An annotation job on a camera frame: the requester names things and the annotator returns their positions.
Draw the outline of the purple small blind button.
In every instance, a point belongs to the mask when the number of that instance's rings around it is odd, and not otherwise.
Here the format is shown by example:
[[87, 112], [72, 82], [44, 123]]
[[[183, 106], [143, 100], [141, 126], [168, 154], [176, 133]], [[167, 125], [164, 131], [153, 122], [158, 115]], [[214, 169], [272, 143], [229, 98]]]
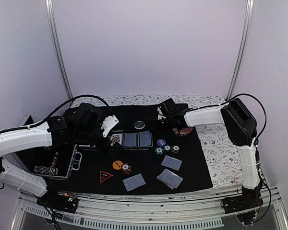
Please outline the purple small blind button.
[[156, 144], [159, 146], [159, 147], [163, 147], [166, 145], [166, 141], [164, 139], [158, 139]]

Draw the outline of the black round dealer button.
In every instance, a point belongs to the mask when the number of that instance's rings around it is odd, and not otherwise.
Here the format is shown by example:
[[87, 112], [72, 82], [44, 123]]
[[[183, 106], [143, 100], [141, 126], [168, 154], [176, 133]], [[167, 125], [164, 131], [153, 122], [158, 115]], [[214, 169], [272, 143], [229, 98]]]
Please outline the black round dealer button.
[[138, 130], [144, 129], [145, 128], [145, 122], [141, 121], [141, 120], [134, 122], [134, 128], [138, 129]]

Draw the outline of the blue fifty poker chip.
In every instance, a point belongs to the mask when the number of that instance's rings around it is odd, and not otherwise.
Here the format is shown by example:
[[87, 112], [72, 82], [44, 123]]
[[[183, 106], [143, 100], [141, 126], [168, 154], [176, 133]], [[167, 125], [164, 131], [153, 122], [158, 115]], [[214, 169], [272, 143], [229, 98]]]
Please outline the blue fifty poker chip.
[[165, 151], [171, 151], [172, 147], [170, 145], [165, 145], [164, 147]]

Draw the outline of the blue green poker chip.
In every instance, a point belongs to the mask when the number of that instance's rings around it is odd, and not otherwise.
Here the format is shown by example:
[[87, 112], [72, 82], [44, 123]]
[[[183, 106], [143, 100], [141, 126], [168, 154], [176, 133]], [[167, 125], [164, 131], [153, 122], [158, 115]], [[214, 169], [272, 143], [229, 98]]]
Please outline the blue green poker chip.
[[177, 153], [179, 153], [179, 151], [180, 151], [180, 146], [178, 146], [178, 145], [173, 145], [173, 146], [172, 146], [171, 152], [172, 152], [173, 154], [177, 154]]

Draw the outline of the dealt cards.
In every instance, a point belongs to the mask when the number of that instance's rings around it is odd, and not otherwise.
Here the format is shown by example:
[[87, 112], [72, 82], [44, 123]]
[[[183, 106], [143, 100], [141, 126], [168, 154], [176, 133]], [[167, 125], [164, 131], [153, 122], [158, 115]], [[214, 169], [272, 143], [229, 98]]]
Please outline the dealt cards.
[[127, 192], [146, 184], [141, 173], [123, 180], [123, 184]]
[[161, 162], [161, 165], [178, 171], [182, 165], [182, 160], [166, 155]]

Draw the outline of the orange big blind button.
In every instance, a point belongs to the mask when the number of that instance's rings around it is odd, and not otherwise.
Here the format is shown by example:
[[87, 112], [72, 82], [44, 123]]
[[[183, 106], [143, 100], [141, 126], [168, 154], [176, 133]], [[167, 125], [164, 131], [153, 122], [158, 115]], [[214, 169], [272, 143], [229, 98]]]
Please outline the orange big blind button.
[[122, 161], [117, 160], [117, 161], [113, 162], [112, 167], [115, 170], [121, 170], [123, 165], [124, 165], [124, 163]]

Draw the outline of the triangular all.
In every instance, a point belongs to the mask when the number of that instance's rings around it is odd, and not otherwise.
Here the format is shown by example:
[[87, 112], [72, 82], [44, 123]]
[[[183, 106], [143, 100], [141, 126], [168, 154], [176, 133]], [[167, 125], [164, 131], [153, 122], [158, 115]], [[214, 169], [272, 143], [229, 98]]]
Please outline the triangular all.
[[105, 172], [105, 171], [99, 171], [99, 176], [100, 176], [100, 183], [103, 184], [106, 180], [110, 179], [113, 177], [112, 174]]

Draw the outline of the blue playing card deck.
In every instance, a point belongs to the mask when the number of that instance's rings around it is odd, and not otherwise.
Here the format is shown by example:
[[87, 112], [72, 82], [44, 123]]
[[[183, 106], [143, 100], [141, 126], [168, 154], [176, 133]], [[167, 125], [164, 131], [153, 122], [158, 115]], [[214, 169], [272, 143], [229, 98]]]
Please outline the blue playing card deck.
[[172, 171], [168, 169], [164, 169], [163, 172], [158, 175], [157, 180], [168, 186], [169, 188], [177, 189], [181, 182], [183, 181], [183, 178], [178, 176], [177, 174], [173, 173]]

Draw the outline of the red black chip stack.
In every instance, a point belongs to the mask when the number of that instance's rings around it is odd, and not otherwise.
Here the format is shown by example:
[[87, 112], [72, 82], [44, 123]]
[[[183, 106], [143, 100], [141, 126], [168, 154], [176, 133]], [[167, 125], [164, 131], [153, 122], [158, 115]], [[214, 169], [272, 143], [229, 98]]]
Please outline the red black chip stack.
[[122, 171], [126, 174], [126, 175], [130, 175], [132, 173], [132, 167], [129, 164], [123, 164], [121, 167]]

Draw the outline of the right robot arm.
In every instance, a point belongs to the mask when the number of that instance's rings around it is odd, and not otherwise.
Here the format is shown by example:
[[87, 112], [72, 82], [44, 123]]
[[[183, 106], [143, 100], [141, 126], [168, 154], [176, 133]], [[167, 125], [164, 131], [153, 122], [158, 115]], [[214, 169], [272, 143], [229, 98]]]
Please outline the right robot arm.
[[239, 99], [200, 108], [181, 107], [169, 98], [155, 106], [152, 120], [160, 131], [208, 124], [223, 124], [228, 138], [240, 155], [242, 188], [256, 189], [260, 184], [258, 175], [260, 158], [257, 153], [257, 121]]

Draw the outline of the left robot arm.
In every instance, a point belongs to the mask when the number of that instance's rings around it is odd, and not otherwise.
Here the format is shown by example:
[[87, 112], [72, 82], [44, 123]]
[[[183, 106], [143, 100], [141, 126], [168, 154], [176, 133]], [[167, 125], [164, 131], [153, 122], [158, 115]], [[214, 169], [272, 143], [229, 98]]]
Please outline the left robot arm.
[[14, 166], [4, 156], [65, 144], [96, 145], [103, 152], [110, 153], [118, 144], [111, 143], [109, 133], [119, 122], [117, 116], [104, 116], [99, 107], [81, 103], [78, 107], [67, 109], [62, 116], [50, 115], [30, 125], [0, 130], [0, 182], [43, 197], [51, 208], [59, 207], [62, 198], [50, 190], [45, 179]]

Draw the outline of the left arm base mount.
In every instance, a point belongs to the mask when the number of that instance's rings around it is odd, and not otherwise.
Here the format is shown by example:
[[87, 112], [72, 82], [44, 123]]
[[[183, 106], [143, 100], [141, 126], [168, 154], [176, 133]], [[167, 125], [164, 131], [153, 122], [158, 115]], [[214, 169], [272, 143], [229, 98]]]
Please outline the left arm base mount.
[[37, 197], [36, 203], [40, 206], [49, 208], [50, 210], [75, 214], [79, 200], [74, 193], [59, 194], [56, 190], [48, 190], [41, 197]]

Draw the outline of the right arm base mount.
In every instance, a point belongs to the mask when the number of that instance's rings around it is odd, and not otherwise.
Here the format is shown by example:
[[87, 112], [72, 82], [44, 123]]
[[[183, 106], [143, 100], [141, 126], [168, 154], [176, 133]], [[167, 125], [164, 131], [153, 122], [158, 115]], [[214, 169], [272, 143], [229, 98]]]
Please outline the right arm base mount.
[[[220, 205], [225, 213], [234, 213], [251, 208], [259, 208], [264, 204], [260, 190], [263, 184], [260, 182], [255, 189], [241, 188], [242, 195], [225, 197], [221, 200]], [[238, 214], [237, 219], [241, 224], [251, 225], [254, 224], [258, 218], [259, 211], [252, 211], [248, 213]]]

